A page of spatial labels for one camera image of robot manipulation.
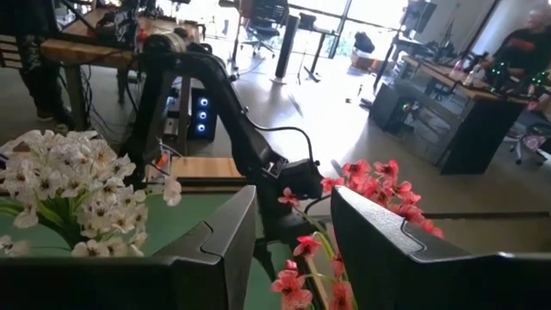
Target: concrete floor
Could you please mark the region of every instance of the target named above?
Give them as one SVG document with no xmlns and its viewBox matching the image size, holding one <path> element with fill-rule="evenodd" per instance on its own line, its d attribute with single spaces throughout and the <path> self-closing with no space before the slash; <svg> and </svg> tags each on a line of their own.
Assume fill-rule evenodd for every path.
<svg viewBox="0 0 551 310">
<path fill-rule="evenodd" d="M 365 158 L 369 162 L 396 159 L 400 175 L 413 183 L 423 196 L 419 206 L 426 213 L 489 213 L 551 211 L 551 170 L 530 162 L 517 166 L 506 146 L 498 152 L 484 176 L 443 177 L 438 170 L 408 152 L 400 141 L 368 122 L 368 112 L 356 102 L 360 84 L 372 83 L 368 75 L 350 75 L 348 63 L 320 60 L 319 71 L 329 72 L 321 83 L 296 83 L 301 55 L 294 55 L 288 66 L 288 84 L 270 82 L 277 59 L 268 53 L 265 59 L 251 59 L 247 47 L 238 57 L 241 78 L 237 92 L 250 108 L 251 119 L 266 127 L 297 126 L 311 136 L 315 159 L 327 177 L 336 176 L 331 161 L 340 164 Z M 309 65 L 311 58 L 306 57 Z M 130 104 L 116 102 L 115 71 L 93 68 L 93 123 L 109 140 L 117 140 L 130 115 Z M 48 125 L 34 120 L 34 105 L 13 70 L 0 70 L 0 143 L 33 128 Z M 271 145 L 290 160 L 307 156 L 306 142 L 295 132 L 266 134 Z M 231 157 L 230 141 L 219 122 L 214 143 L 191 143 L 189 155 Z M 313 214 L 328 214 L 329 204 L 319 204 Z M 446 239 L 474 253 L 493 251 L 551 251 L 551 220 L 437 220 Z"/>
</svg>

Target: white wall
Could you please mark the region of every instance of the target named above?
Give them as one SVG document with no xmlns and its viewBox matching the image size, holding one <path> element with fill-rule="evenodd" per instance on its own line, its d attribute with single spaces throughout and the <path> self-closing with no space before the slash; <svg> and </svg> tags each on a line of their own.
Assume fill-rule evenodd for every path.
<svg viewBox="0 0 551 310">
<path fill-rule="evenodd" d="M 492 17 L 474 44 L 473 52 L 495 53 L 504 37 L 522 28 L 530 10 L 541 0 L 501 0 Z"/>
<path fill-rule="evenodd" d="M 431 2 L 436 4 L 436 11 L 424 32 L 417 34 L 415 39 L 423 43 L 433 40 L 440 42 L 446 34 L 446 28 L 452 16 L 455 16 L 451 40 L 455 50 L 461 51 L 473 38 L 484 16 L 490 10 L 493 0 L 432 0 Z"/>
</svg>

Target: black monitor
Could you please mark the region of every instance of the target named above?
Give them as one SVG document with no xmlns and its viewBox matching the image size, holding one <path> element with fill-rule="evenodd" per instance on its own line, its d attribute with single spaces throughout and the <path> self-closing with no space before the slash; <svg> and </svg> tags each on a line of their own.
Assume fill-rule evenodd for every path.
<svg viewBox="0 0 551 310">
<path fill-rule="evenodd" d="M 406 26 L 406 30 L 415 30 L 418 34 L 421 34 L 427 27 L 435 10 L 436 4 L 434 3 L 427 3 L 424 0 L 410 2 L 406 8 L 402 24 Z"/>
</svg>

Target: robotic arm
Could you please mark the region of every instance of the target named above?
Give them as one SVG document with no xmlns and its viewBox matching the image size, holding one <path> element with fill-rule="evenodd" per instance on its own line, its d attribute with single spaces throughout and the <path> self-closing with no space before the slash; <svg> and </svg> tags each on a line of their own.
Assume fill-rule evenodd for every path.
<svg viewBox="0 0 551 310">
<path fill-rule="evenodd" d="M 128 154 L 137 169 L 128 183 L 139 188 L 145 177 L 145 167 L 160 153 L 156 137 L 152 136 L 163 117 L 164 103 L 177 76 L 200 80 L 210 93 L 211 103 L 220 116 L 232 142 L 232 156 L 239 173 L 257 186 L 260 211 L 270 218 L 291 214 L 291 208 L 281 206 L 277 197 L 289 187 L 299 199 L 317 199 L 322 195 L 317 163 L 311 158 L 289 163 L 275 152 L 257 131 L 247 115 L 247 108 L 238 98 L 224 62 L 206 48 L 188 43 L 181 35 L 155 34 L 148 38 L 144 53 L 138 56 L 146 73 L 145 85 L 133 131 L 121 149 Z"/>
</svg>

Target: white orchid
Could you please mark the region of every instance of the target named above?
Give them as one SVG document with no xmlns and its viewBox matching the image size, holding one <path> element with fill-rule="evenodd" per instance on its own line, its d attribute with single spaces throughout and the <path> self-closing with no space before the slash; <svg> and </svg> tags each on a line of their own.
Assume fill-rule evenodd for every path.
<svg viewBox="0 0 551 310">
<path fill-rule="evenodd" d="M 25 143 L 30 152 L 14 155 L 0 171 L 2 189 L 15 200 L 5 209 L 18 228 L 42 224 L 56 231 L 73 257 L 143 256 L 146 194 L 123 182 L 136 165 L 128 156 L 118 158 L 97 136 L 95 131 L 66 137 L 38 130 L 23 134 L 11 145 Z M 181 191 L 174 177 L 166 181 L 163 196 L 169 206 L 181 201 Z M 28 251 L 28 244 L 4 236 L 0 251 L 18 256 Z"/>
</svg>

